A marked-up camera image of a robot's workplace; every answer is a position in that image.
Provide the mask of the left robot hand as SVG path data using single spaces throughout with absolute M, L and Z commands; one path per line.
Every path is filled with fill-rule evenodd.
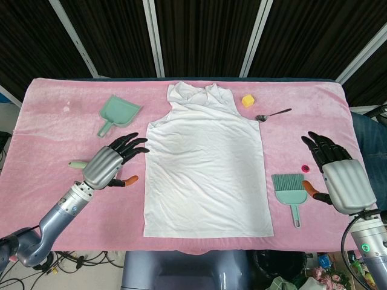
M 140 153 L 148 153 L 145 148 L 147 138 L 139 138 L 138 133 L 118 137 L 110 145 L 100 149 L 83 169 L 83 180 L 94 190 L 105 187 L 126 187 L 138 180 L 136 176 L 122 180 L 116 177 L 120 168 Z

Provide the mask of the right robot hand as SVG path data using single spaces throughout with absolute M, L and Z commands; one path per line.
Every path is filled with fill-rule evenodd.
M 359 160 L 328 137 L 312 131 L 301 139 L 310 150 L 328 190 L 321 193 L 310 182 L 303 181 L 304 189 L 313 199 L 348 215 L 370 210 L 376 205 L 377 198 Z

